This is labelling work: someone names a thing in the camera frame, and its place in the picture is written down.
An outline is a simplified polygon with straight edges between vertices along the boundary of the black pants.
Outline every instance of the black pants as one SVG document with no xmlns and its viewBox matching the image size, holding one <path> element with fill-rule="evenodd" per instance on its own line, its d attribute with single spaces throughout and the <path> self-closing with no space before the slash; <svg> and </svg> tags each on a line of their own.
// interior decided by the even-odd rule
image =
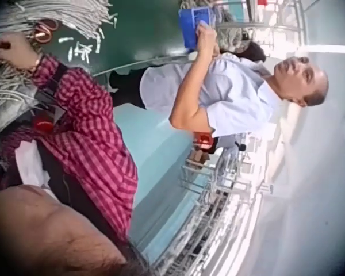
<svg viewBox="0 0 345 276">
<path fill-rule="evenodd" d="M 145 109 L 139 90 L 140 81 L 145 71 L 146 68 L 132 70 L 128 75 L 119 75 L 115 71 L 111 72 L 109 83 L 112 88 L 118 88 L 117 92 L 110 93 L 114 107 L 129 103 Z"/>
</svg>

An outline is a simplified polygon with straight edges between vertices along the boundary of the white wall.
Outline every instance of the white wall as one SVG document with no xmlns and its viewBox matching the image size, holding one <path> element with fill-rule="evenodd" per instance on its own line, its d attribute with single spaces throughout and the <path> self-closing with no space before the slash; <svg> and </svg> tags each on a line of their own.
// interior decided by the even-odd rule
<svg viewBox="0 0 345 276">
<path fill-rule="evenodd" d="M 345 0 L 321 0 L 306 19 L 310 44 L 345 45 Z M 285 145 L 240 276 L 332 275 L 344 265 L 345 55 L 310 58 L 329 75 L 328 99 L 302 111 Z"/>
</svg>

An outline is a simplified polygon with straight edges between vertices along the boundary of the red tag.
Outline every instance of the red tag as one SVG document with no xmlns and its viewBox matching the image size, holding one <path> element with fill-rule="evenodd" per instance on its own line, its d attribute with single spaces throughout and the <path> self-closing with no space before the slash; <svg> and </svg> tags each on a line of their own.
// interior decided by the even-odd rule
<svg viewBox="0 0 345 276">
<path fill-rule="evenodd" d="M 213 138 L 212 138 L 210 133 L 195 132 L 194 133 L 194 142 L 197 144 L 212 145 L 213 144 Z"/>
<path fill-rule="evenodd" d="M 53 131 L 53 122 L 51 119 L 38 116 L 33 120 L 33 127 L 39 131 L 51 133 Z"/>
<path fill-rule="evenodd" d="M 267 6 L 267 0 L 258 0 L 257 4 L 262 5 L 262 6 Z"/>
</svg>

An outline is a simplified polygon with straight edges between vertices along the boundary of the light blue shirt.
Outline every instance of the light blue shirt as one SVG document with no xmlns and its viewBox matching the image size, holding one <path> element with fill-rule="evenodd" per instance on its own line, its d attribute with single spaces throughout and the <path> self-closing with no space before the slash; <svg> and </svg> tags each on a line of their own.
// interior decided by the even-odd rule
<svg viewBox="0 0 345 276">
<path fill-rule="evenodd" d="M 144 73 L 140 92 L 147 109 L 171 113 L 179 85 L 191 63 L 167 64 Z M 213 137 L 255 132 L 270 119 L 280 98 L 260 75 L 271 75 L 263 63 L 230 53 L 212 61 L 200 93 Z"/>
</svg>

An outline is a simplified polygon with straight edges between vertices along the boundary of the red object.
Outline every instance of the red object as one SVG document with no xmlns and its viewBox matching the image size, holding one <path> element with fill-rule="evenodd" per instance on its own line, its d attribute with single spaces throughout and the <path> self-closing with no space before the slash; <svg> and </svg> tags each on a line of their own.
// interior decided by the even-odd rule
<svg viewBox="0 0 345 276">
<path fill-rule="evenodd" d="M 59 62 L 44 56 L 33 75 L 34 84 L 45 89 Z M 22 126 L 2 139 L 2 154 L 8 160 L 21 141 L 41 141 L 72 174 L 102 213 L 103 217 L 126 241 L 131 224 L 133 199 L 137 189 L 137 167 L 113 119 L 110 94 L 81 68 L 69 68 L 55 93 L 67 113 L 56 132 L 43 135 Z"/>
<path fill-rule="evenodd" d="M 41 112 L 33 119 L 33 127 L 50 134 L 53 131 L 53 119 L 46 112 Z"/>
<path fill-rule="evenodd" d="M 34 127 L 42 132 L 51 133 L 53 130 L 53 123 L 50 121 L 43 120 L 41 118 L 36 118 L 33 121 Z"/>
<path fill-rule="evenodd" d="M 267 6 L 267 0 L 258 0 L 257 2 L 258 5 L 262 5 L 262 6 Z"/>
<path fill-rule="evenodd" d="M 210 133 L 205 132 L 195 132 L 194 133 L 194 142 L 202 145 L 212 145 L 213 138 Z"/>
<path fill-rule="evenodd" d="M 53 19 L 42 19 L 36 22 L 33 38 L 41 44 L 46 44 L 52 39 L 52 32 L 59 28 L 59 22 Z"/>
</svg>

